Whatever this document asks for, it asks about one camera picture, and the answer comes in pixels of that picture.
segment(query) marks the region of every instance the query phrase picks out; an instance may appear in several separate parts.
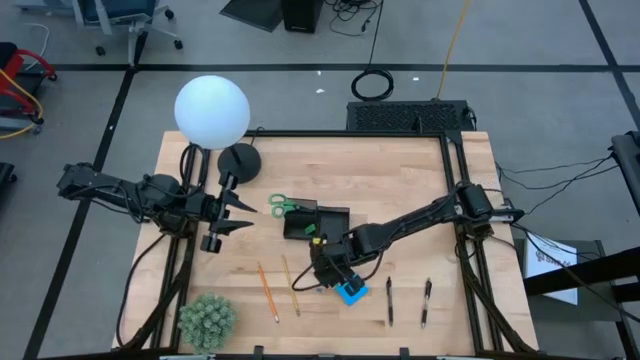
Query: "white sphere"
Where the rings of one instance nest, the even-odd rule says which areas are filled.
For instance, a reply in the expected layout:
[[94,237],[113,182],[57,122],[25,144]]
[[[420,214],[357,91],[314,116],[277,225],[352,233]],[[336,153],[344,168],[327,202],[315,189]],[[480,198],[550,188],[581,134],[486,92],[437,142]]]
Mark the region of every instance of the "white sphere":
[[205,149],[223,149],[238,142],[251,118],[242,90],[214,75],[189,81],[176,98],[174,114],[187,139]]

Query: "blue block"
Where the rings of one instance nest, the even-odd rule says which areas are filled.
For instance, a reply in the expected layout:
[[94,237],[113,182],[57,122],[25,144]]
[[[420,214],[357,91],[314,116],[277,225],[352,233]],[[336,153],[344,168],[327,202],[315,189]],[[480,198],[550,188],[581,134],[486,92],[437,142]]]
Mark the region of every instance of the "blue block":
[[341,284],[339,286],[334,287],[334,290],[340,295],[342,296],[342,299],[344,299],[344,302],[351,306],[353,304],[355,304],[356,302],[358,302],[358,300],[360,300],[363,296],[367,295],[367,293],[369,292],[369,287],[366,285],[363,285],[360,290],[358,290],[358,292],[356,292],[353,295],[349,295],[349,292],[347,292],[347,287],[350,288],[351,285],[349,283],[344,283]]

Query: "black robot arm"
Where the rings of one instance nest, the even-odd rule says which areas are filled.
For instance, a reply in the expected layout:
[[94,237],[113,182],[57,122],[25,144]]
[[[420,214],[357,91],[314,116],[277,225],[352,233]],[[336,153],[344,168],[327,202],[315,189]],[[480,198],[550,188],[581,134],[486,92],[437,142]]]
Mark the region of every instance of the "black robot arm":
[[255,212],[242,203],[233,192],[237,180],[229,174],[220,176],[219,196],[203,191],[203,184],[185,189],[169,175],[145,175],[142,181],[133,183],[93,170],[91,164],[66,165],[58,182],[59,195],[68,200],[102,200],[117,206],[140,223],[153,221],[160,232],[170,236],[186,237],[189,221],[209,223],[210,233],[203,237],[201,249],[219,252],[221,240],[218,235],[229,235],[232,231],[251,226],[248,221],[228,220],[227,205]]
[[316,239],[310,244],[314,275],[325,287],[355,281],[357,292],[364,283],[351,268],[375,260],[395,241],[454,221],[464,224],[468,236],[483,239],[493,234],[489,219],[494,212],[482,186],[459,184],[449,195],[384,224],[360,225],[338,239]]

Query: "green object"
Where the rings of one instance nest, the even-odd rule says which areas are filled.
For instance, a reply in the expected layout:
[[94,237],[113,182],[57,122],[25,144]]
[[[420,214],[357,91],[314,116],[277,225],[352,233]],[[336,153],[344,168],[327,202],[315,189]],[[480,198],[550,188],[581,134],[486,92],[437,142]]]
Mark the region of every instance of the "green object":
[[311,224],[304,229],[304,233],[309,235],[316,232],[316,224]]
[[302,208],[302,206],[289,200],[284,194],[269,195],[269,205],[271,205],[271,216],[276,219],[284,217],[289,211],[300,210]]
[[180,308],[178,328],[182,330],[182,341],[204,355],[224,346],[235,321],[231,301],[210,293]]

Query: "green scissors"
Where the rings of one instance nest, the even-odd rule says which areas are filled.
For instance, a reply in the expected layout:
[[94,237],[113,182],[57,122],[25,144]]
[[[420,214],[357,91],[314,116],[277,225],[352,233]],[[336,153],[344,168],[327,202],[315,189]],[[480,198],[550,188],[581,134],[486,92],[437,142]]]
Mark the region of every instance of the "green scissors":
[[289,200],[284,194],[269,195],[269,204],[271,205],[271,216],[276,219],[284,217],[289,211],[306,209]]

